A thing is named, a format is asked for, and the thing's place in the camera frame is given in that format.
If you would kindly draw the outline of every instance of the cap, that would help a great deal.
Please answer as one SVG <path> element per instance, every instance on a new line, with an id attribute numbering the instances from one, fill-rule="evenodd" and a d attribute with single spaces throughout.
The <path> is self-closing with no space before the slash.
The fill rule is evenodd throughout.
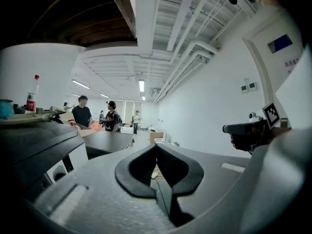
<path id="1" fill-rule="evenodd" d="M 107 101 L 106 103 L 107 103 L 108 105 L 110 105 L 111 107 L 113 107 L 113 106 L 116 107 L 116 103 L 115 103 L 113 100 L 111 100 L 111 101 L 109 101 L 109 102 Z"/>

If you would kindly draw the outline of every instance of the thermostat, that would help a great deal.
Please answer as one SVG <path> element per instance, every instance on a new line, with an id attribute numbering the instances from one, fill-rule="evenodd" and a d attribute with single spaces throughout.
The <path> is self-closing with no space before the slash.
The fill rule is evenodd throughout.
<path id="1" fill-rule="evenodd" d="M 250 83 L 250 84 L 248 85 L 248 87 L 249 87 L 249 91 L 255 91 L 255 90 L 257 90 L 257 85 L 256 85 L 255 82 Z"/>
<path id="2" fill-rule="evenodd" d="M 248 87 L 247 86 L 242 86 L 241 89 L 242 89 L 243 94 L 248 93 Z"/>

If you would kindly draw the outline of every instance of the bottle label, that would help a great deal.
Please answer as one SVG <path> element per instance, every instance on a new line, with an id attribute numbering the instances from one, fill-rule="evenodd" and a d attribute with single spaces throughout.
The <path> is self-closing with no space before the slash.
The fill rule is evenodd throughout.
<path id="1" fill-rule="evenodd" d="M 26 110 L 34 112 L 36 111 L 36 96 L 35 94 L 28 93 L 27 96 L 27 103 L 26 103 Z"/>

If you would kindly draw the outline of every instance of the gray table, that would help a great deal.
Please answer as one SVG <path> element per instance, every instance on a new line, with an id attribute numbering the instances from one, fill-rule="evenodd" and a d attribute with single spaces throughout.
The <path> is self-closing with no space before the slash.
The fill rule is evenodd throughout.
<path id="1" fill-rule="evenodd" d="M 99 131 L 83 137 L 88 158 L 124 150 L 132 145 L 133 134 L 112 133 Z"/>

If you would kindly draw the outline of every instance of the ceiling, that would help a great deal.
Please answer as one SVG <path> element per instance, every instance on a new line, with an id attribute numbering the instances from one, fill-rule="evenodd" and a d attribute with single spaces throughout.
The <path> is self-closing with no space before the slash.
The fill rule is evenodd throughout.
<path id="1" fill-rule="evenodd" d="M 175 44 L 180 40 L 199 1 L 192 0 Z M 166 49 L 181 2 L 182 0 L 159 1 L 154 36 L 151 36 L 153 37 L 153 50 L 152 54 L 148 56 L 149 59 L 140 55 L 103 55 L 80 59 L 73 68 L 71 79 L 76 79 L 91 89 L 87 90 L 69 80 L 67 94 L 86 94 L 100 98 L 99 94 L 103 93 L 114 99 L 140 101 L 142 100 L 141 96 L 144 95 L 147 100 L 153 101 L 154 99 L 151 97 L 152 90 L 161 89 L 164 86 L 166 79 L 178 62 L 180 54 L 183 53 L 190 41 L 197 38 L 209 43 L 240 9 L 227 0 L 207 0 L 184 40 L 179 54 L 170 63 L 173 52 Z M 198 36 L 195 36 L 210 12 L 209 19 L 211 22 L 207 27 L 203 28 Z M 167 61 L 153 61 L 150 60 L 151 58 Z M 139 79 L 145 81 L 144 94 L 139 92 Z"/>
<path id="2" fill-rule="evenodd" d="M 130 0 L 1 0 L 0 49 L 33 42 L 136 44 Z"/>

